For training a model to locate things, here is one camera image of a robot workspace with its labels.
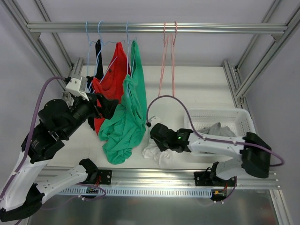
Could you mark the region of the green tank top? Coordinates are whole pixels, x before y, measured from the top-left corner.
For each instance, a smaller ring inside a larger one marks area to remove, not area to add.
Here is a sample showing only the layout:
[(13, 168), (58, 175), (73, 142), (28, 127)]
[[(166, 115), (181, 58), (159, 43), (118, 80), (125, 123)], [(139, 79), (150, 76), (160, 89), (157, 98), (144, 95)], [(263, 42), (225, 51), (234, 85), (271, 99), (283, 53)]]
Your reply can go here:
[(132, 155), (146, 132), (147, 98), (143, 67), (137, 41), (131, 44), (131, 75), (123, 81), (124, 94), (113, 117), (105, 120), (98, 137), (106, 141), (103, 152), (113, 165), (122, 164)]

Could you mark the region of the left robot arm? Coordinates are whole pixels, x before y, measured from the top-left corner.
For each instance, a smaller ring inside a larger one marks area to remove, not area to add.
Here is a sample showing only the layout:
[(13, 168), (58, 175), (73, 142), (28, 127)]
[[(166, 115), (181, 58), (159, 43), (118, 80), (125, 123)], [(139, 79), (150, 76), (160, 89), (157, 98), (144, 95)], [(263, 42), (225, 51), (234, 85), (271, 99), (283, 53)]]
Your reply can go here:
[(77, 183), (94, 184), (99, 169), (90, 159), (54, 178), (36, 182), (41, 170), (64, 147), (64, 141), (89, 118), (111, 119), (119, 103), (103, 94), (75, 97), (72, 106), (62, 99), (53, 99), (38, 112), (39, 124), (30, 130), (21, 145), (21, 154), (0, 197), (0, 220), (22, 220), (36, 213), (52, 196)]

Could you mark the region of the red tank top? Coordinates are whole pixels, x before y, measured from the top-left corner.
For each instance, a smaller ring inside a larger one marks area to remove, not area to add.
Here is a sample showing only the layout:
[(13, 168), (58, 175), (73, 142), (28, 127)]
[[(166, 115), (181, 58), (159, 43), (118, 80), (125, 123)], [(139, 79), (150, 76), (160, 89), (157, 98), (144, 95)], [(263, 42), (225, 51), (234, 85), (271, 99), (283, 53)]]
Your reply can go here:
[(115, 47), (114, 55), (108, 66), (106, 74), (102, 79), (94, 77), (91, 81), (91, 88), (95, 93), (103, 94), (107, 99), (121, 101), (123, 81), (127, 74), (131, 74), (130, 68), (126, 65), (127, 56), (121, 42)]

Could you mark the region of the white tank top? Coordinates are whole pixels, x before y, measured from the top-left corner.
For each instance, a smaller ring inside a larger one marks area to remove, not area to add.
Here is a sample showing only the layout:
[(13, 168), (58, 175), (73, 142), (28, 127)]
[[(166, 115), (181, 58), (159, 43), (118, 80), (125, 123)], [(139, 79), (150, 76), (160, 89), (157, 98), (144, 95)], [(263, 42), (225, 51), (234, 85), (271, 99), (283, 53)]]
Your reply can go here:
[(150, 132), (154, 126), (149, 127), (147, 130), (147, 136), (149, 138), (147, 146), (142, 151), (142, 156), (145, 159), (154, 160), (160, 167), (166, 166), (171, 162), (172, 151), (167, 149), (165, 151), (160, 151), (159, 147), (155, 141), (150, 138)]

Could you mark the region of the pink hanger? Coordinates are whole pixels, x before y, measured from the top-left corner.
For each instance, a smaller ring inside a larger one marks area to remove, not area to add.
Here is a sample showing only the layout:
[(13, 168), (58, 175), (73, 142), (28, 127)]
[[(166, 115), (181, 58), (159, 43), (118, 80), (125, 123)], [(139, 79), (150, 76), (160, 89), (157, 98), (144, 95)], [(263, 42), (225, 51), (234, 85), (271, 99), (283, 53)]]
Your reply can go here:
[(175, 43), (176, 43), (176, 37), (177, 37), (177, 30), (178, 25), (177, 22), (174, 22), (175, 24), (175, 34), (171, 34), (171, 60), (172, 60), (172, 67), (171, 67), (171, 73), (172, 73), (172, 96), (175, 96)]
[(166, 60), (168, 41), (169, 41), (169, 36), (166, 34), (165, 29), (166, 29), (166, 23), (164, 23), (164, 28), (163, 28), (163, 45), (164, 45), (164, 47), (163, 47), (163, 55), (162, 55), (162, 65), (161, 65), (161, 75), (160, 75), (158, 96), (161, 95), (161, 89), (162, 89), (162, 85), (163, 85), (163, 78), (164, 78), (164, 72), (165, 72), (165, 60)]

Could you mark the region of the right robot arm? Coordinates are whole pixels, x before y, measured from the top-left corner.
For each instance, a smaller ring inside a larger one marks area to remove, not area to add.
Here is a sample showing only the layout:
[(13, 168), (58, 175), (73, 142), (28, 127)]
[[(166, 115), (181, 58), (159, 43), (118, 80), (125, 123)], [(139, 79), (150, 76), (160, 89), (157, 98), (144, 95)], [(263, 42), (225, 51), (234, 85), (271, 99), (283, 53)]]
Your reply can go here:
[(244, 137), (220, 137), (203, 135), (191, 129), (177, 131), (158, 123), (150, 131), (160, 151), (167, 149), (177, 153), (197, 151), (227, 156), (224, 162), (215, 162), (206, 176), (212, 185), (220, 186), (239, 175), (266, 179), (269, 176), (271, 147), (257, 134), (248, 132)]

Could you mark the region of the grey tank top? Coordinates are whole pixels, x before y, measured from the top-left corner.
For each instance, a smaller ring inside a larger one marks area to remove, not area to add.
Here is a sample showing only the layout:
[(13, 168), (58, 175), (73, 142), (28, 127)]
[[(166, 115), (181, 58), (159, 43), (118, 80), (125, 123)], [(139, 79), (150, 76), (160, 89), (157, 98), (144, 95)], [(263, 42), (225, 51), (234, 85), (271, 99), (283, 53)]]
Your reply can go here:
[(222, 127), (220, 122), (213, 124), (210, 127), (204, 127), (200, 130), (197, 130), (198, 133), (201, 133), (205, 140), (210, 139), (209, 135), (212, 136), (221, 136), (221, 137), (236, 137), (236, 134), (228, 127)]

